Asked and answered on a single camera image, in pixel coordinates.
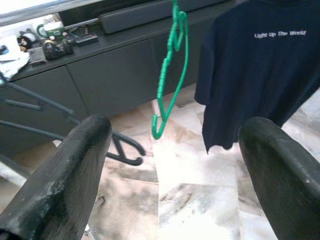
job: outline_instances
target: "soundbar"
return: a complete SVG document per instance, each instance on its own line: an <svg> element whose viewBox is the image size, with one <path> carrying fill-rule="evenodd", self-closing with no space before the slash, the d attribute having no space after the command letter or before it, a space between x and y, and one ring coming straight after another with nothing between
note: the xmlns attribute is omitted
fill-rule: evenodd
<svg viewBox="0 0 320 240"><path fill-rule="evenodd" d="M218 4L226 0L179 0L184 12ZM112 34L172 16L172 0L159 0L101 14L99 20L104 31Z"/></svg>

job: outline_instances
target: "black metal frame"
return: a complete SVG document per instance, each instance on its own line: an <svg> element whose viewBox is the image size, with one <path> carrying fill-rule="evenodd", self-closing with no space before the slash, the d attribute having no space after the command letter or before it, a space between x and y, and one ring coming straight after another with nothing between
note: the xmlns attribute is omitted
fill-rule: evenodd
<svg viewBox="0 0 320 240"><path fill-rule="evenodd" d="M14 106L14 107L21 107L21 108L26 108L26 109L30 109L33 111L43 111L44 105L50 105L53 108L56 108L60 111L62 111L63 116L70 122L78 125L81 121L78 120L75 116L74 110L70 109L58 102L55 102L45 96L42 96L36 92L30 91L24 87L21 87L13 82L9 82L7 80L7 78L0 72L0 78L3 81L2 83L0 82L0 87L9 87L12 88L20 93L23 93L25 95L28 95L32 98L35 98L38 100L38 105L34 105L34 104L30 104L30 103L26 103L26 102L20 102L20 101L15 101L15 100L10 100L10 99L5 99L4 97L0 98L0 102L3 102L5 104L8 104L10 106ZM29 126L24 126L24 125L20 125L17 123L13 123L13 122L8 122L8 121L4 121L4 120L0 120L0 125L4 125L7 127L11 127L11 128L16 128L16 129L21 129L21 130L25 130L31 133L35 133L35 134L40 134L40 135L44 135L53 139L57 139L57 140L64 140L64 137L46 130L42 130L42 129L37 129L34 127L29 127ZM146 151L145 149L141 146L140 143L138 143L137 141L133 140L132 138L125 136L117 131L112 131L112 141L114 143L114 146L116 148L116 150L118 151L119 155L113 154L108 152L106 154L106 157L123 162L125 164L128 165L132 165L132 166L138 166L141 165L143 163L143 159L141 157L136 158L135 160L133 159L128 159L126 157L126 153L124 152L124 149L121 145L121 142L125 142L131 146L133 146L134 148L137 149L137 151L140 153L141 156L145 156L146 155Z"/></svg>

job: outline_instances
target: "t-shirt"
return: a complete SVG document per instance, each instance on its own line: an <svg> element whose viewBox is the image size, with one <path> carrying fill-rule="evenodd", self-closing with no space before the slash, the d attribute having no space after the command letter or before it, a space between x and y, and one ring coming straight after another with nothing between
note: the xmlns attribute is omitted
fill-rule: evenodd
<svg viewBox="0 0 320 240"><path fill-rule="evenodd" d="M195 100L207 151L251 117L282 126L320 87L320 0L250 0L219 16L201 48Z"/></svg>

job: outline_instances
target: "cabinet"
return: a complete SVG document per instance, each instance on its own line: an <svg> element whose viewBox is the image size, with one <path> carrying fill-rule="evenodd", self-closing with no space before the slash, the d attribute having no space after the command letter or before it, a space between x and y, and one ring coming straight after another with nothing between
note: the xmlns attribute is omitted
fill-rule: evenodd
<svg viewBox="0 0 320 240"><path fill-rule="evenodd" d="M212 21L205 21L189 27L189 63L183 87L187 87L197 82L201 45L211 24ZM160 73L164 57L167 54L168 37L169 34L163 34L152 39L154 57L157 66L157 75ZM172 62L168 69L165 82L166 94L172 93L176 90L182 69L184 67L184 62L185 45L183 44L179 52L173 53Z"/></svg>
<svg viewBox="0 0 320 240"><path fill-rule="evenodd" d="M156 98L158 76L151 40L67 67L90 115L111 117Z"/></svg>
<svg viewBox="0 0 320 240"><path fill-rule="evenodd" d="M15 84L41 94L74 110L79 119L87 117L87 111L65 66L34 76L26 77ZM0 96L7 99L37 105L37 100L12 88L0 88ZM1 120L46 130L65 136L75 127L68 122L61 111L45 105L44 111L0 104ZM26 151L36 145L52 141L51 138L24 130L0 125L0 153L9 157Z"/></svg>

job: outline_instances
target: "floor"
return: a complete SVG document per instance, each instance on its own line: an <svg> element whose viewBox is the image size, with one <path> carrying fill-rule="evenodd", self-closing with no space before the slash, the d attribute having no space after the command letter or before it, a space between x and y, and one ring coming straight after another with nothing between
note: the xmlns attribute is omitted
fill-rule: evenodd
<svg viewBox="0 0 320 240"><path fill-rule="evenodd" d="M112 127L140 142L140 166L106 158L89 224L101 240L276 240L259 204L238 144L206 153L201 130L204 107L183 89L160 140L151 137L152 104L114 117ZM171 95L165 97L168 105ZM320 91L283 129L320 161ZM15 160L35 170L55 150L42 145ZM129 157L138 153L127 146ZM19 188L0 178L0 212Z"/></svg>

